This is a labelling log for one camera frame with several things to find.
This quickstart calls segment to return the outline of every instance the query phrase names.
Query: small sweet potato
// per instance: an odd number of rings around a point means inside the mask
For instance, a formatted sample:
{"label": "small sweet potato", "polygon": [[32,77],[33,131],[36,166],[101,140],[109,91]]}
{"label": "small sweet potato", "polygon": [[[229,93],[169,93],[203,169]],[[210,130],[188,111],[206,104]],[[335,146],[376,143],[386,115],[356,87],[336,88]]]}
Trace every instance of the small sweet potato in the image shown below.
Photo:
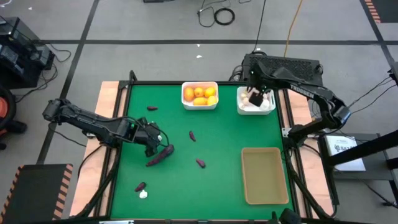
{"label": "small sweet potato", "polygon": [[197,163],[199,164],[200,167],[205,168],[206,164],[203,160],[197,159]]}
{"label": "small sweet potato", "polygon": [[141,182],[135,189],[136,192],[143,190],[145,187],[147,186],[147,184],[145,184],[145,182]]}
{"label": "small sweet potato", "polygon": [[147,110],[152,111],[152,110],[157,110],[156,106],[147,106]]}
{"label": "small sweet potato", "polygon": [[174,146],[171,144],[169,146],[167,146],[166,148],[164,148],[158,155],[156,155],[156,157],[149,161],[146,166],[153,166],[156,165],[158,163],[160,163],[162,160],[164,160],[166,157],[168,157],[169,155],[171,155],[174,152]]}
{"label": "small sweet potato", "polygon": [[189,137],[192,139],[192,141],[197,141],[197,139],[195,138],[195,136],[193,135],[192,131],[189,131]]}

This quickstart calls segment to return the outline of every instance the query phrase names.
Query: beige plastic tray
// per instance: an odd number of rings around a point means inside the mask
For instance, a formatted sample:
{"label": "beige plastic tray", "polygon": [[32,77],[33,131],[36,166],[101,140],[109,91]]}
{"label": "beige plastic tray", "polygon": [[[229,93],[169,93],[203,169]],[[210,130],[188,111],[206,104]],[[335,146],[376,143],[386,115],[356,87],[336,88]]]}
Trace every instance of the beige plastic tray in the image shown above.
{"label": "beige plastic tray", "polygon": [[248,204],[289,202],[280,151],[276,147],[246,147],[242,150],[244,196]]}

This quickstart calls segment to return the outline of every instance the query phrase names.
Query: green table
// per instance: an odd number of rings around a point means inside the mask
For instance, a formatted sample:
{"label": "green table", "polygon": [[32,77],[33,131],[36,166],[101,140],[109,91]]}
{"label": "green table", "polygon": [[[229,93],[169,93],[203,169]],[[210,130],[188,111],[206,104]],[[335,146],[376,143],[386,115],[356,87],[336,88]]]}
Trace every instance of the green table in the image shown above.
{"label": "green table", "polygon": [[[277,110],[267,116],[243,116],[236,110],[236,85],[220,85],[214,110],[188,111],[180,85],[134,85],[128,116],[155,121],[169,136],[175,152],[156,166],[144,146],[123,144],[111,218],[266,220],[275,211],[293,210],[289,191],[285,205],[249,205],[244,198],[241,151],[244,147],[278,147],[282,136]],[[157,106],[157,111],[147,111]],[[193,131],[197,139],[188,135]],[[202,169],[195,159],[206,162]],[[146,182],[148,197],[134,189]]]}

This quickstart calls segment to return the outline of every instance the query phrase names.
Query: white cable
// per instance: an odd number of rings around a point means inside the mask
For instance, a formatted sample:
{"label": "white cable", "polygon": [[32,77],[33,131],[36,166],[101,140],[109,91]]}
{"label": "white cable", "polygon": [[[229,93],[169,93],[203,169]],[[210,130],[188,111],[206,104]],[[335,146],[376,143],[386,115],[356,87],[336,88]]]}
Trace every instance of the white cable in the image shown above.
{"label": "white cable", "polygon": [[12,2],[12,0],[9,0],[8,2],[4,3],[4,4],[0,4],[0,7],[6,7],[8,4],[10,4]]}

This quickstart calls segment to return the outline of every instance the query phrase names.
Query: white bowl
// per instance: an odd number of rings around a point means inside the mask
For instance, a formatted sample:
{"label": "white bowl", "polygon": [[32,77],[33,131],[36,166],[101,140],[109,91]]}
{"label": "white bowl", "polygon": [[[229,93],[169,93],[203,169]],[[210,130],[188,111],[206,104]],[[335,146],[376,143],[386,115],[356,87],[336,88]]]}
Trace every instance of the white bowl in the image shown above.
{"label": "white bowl", "polygon": [[[195,106],[193,105],[193,101],[188,102],[186,100],[184,100],[184,89],[186,87],[190,87],[195,89],[196,87],[200,87],[203,88],[203,90],[206,90],[209,87],[213,87],[214,89],[216,89],[216,98],[217,101],[215,104],[213,105],[204,105],[204,106]],[[184,108],[186,110],[213,110],[214,108],[216,108],[217,104],[218,104],[218,85],[217,82],[185,82],[182,84],[181,86],[181,102],[184,105]]]}
{"label": "white bowl", "polygon": [[275,96],[274,96],[273,90],[271,90],[271,92],[268,93],[269,106],[266,110],[262,110],[258,106],[253,105],[252,103],[249,103],[244,108],[240,108],[239,105],[242,103],[241,94],[245,90],[246,90],[246,87],[242,86],[242,87],[238,87],[238,90],[236,91],[236,107],[238,109],[239,114],[241,114],[241,115],[267,115],[275,109],[276,105],[275,105]]}

